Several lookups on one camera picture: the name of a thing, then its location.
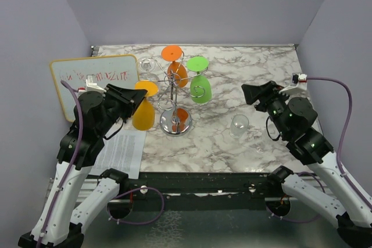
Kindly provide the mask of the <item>orange wine glass front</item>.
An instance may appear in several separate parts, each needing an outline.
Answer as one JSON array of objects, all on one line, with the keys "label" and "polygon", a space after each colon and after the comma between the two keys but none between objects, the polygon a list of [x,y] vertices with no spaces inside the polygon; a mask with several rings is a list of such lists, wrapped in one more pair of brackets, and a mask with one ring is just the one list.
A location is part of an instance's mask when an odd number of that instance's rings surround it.
[{"label": "orange wine glass front", "polygon": [[144,89],[147,93],[134,113],[132,123],[135,129],[146,131],[152,128],[155,122],[155,109],[148,98],[156,95],[159,92],[159,88],[152,81],[141,80],[135,84],[135,89]]}]

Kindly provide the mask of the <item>orange wine glass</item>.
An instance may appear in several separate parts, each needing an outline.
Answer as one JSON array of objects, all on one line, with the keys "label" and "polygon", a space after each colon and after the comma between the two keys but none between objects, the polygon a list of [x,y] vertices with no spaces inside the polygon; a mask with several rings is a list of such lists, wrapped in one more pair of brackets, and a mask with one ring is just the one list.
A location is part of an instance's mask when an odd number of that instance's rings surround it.
[{"label": "orange wine glass", "polygon": [[178,45],[168,45],[161,52],[162,59],[170,62],[167,73],[174,74],[176,84],[184,88],[188,83],[188,73],[183,65],[184,52]]},{"label": "orange wine glass", "polygon": [[147,93],[134,113],[132,123],[135,129],[146,131],[152,128],[155,122],[155,109],[148,98],[156,95],[159,92],[159,88],[152,81],[141,80],[135,84],[135,89],[144,89]]}]

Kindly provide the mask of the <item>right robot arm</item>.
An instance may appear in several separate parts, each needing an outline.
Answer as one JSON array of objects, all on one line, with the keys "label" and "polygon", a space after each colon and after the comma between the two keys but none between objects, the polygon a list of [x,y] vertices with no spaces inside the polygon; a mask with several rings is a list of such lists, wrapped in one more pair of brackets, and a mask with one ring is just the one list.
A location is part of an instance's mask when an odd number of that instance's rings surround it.
[{"label": "right robot arm", "polygon": [[273,196],[285,193],[309,206],[331,223],[350,247],[371,247],[371,196],[345,174],[332,145],[312,127],[317,112],[308,98],[289,97],[289,90],[291,87],[274,81],[242,85],[246,103],[269,115],[290,154],[312,170],[333,195],[316,189],[284,166],[268,176],[268,192]]}]

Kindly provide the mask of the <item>green wine glass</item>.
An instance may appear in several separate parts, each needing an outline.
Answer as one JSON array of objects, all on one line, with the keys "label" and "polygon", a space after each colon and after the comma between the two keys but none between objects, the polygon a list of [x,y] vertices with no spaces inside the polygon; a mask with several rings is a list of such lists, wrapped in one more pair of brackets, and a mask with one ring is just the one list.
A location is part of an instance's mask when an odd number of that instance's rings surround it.
[{"label": "green wine glass", "polygon": [[195,72],[190,83],[191,99],[198,104],[207,103],[212,98],[212,88],[204,73],[208,69],[209,61],[203,56],[195,56],[187,61],[189,71]]}]

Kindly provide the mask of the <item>clear wine glass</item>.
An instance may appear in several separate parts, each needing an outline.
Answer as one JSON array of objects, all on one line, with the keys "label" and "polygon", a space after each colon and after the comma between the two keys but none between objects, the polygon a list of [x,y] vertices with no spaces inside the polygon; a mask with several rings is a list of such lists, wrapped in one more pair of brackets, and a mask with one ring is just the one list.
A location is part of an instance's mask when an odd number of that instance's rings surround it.
[{"label": "clear wine glass", "polygon": [[158,61],[152,57],[141,57],[137,60],[137,70],[139,80],[159,82],[159,77],[153,72],[158,65]]},{"label": "clear wine glass", "polygon": [[253,147],[256,149],[257,153],[265,154],[266,152],[266,146],[263,143],[254,144]]}]

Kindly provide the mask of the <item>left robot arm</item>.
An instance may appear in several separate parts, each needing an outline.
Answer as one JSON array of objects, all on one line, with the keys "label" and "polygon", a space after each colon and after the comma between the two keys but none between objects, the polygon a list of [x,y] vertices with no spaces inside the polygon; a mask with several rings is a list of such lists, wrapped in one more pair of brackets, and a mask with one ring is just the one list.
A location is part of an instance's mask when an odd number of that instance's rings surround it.
[{"label": "left robot arm", "polygon": [[81,247],[85,232],[112,198],[128,193],[128,174],[108,169],[96,189],[77,198],[96,158],[111,138],[117,120],[133,116],[145,99],[145,89],[108,84],[104,89],[73,94],[75,121],[60,142],[54,182],[35,227],[22,235],[19,247]]}]

